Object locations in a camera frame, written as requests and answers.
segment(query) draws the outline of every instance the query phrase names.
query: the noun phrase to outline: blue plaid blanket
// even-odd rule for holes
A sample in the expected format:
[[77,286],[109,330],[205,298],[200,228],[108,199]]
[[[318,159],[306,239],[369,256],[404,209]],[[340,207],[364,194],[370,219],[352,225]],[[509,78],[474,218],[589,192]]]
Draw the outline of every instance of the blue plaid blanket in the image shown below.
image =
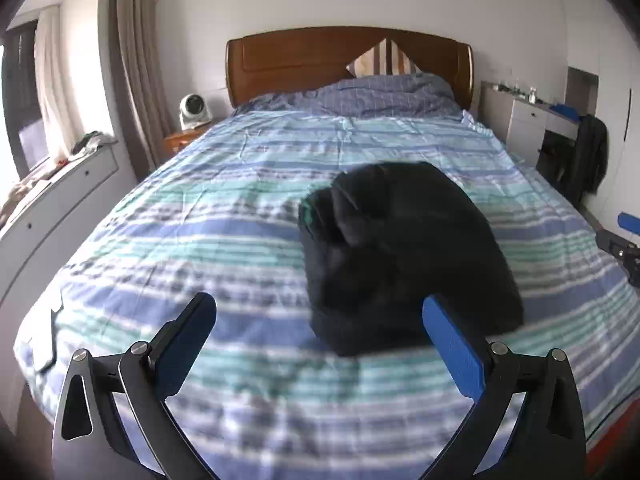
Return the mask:
[[[290,110],[214,126],[124,197],[60,270],[55,364],[34,371],[27,326],[15,342],[43,412],[54,418],[75,349],[122,352],[204,290],[216,298],[218,322],[168,406],[221,478],[418,478],[470,401],[433,348],[329,353],[308,326],[296,228],[309,192],[339,171],[385,160],[428,160],[484,213],[526,311],[526,325],[501,340],[527,354],[563,348],[587,435],[606,427],[640,385],[640,309],[581,216],[466,115]],[[126,402],[117,402],[143,463],[152,463]],[[484,466],[499,457],[521,403],[515,396]]]

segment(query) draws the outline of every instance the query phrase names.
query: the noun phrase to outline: wooden headboard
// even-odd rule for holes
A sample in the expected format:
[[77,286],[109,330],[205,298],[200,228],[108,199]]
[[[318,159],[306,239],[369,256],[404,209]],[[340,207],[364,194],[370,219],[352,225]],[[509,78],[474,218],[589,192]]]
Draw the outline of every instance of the wooden headboard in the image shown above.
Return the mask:
[[469,108],[473,51],[466,43],[421,32],[377,27],[276,30],[226,44],[226,86],[233,106],[269,92],[295,92],[351,78],[346,66],[385,38],[394,40],[424,72],[444,78]]

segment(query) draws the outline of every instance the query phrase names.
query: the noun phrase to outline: white wardrobe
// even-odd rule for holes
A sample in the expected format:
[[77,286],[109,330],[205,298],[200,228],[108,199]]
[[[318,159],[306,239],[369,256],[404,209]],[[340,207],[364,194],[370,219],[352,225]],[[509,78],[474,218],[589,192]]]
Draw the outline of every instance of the white wardrobe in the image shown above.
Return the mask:
[[618,227],[618,215],[640,218],[640,50],[606,0],[563,0],[567,61],[598,76],[596,117],[609,131],[607,174],[586,208],[608,230],[640,244]]

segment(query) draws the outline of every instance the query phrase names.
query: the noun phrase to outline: bolt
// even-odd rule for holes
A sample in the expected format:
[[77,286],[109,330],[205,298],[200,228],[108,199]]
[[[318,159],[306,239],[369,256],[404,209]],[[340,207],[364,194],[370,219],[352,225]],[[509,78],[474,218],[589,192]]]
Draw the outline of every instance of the bolt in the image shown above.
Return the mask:
[[71,358],[74,361],[78,361],[78,362],[82,361],[82,359],[84,359],[85,357],[86,357],[86,350],[84,348],[76,350],[74,354],[71,356]]
[[509,351],[509,347],[500,341],[491,343],[491,352],[496,355],[505,355]]
[[131,353],[135,355],[140,355],[146,352],[148,348],[148,344],[144,341],[138,341],[137,343],[133,343],[131,346]]
[[551,351],[551,357],[556,361],[564,361],[566,359],[566,354],[559,348],[554,348]]

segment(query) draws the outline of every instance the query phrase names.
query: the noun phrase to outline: brown curtain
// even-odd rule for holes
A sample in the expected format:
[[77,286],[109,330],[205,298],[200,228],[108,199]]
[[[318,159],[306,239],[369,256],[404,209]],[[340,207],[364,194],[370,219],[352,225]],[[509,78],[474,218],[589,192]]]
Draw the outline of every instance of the brown curtain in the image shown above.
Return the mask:
[[123,135],[136,175],[143,178],[166,159],[162,140],[171,132],[156,47],[155,2],[116,0],[116,15],[135,130]]

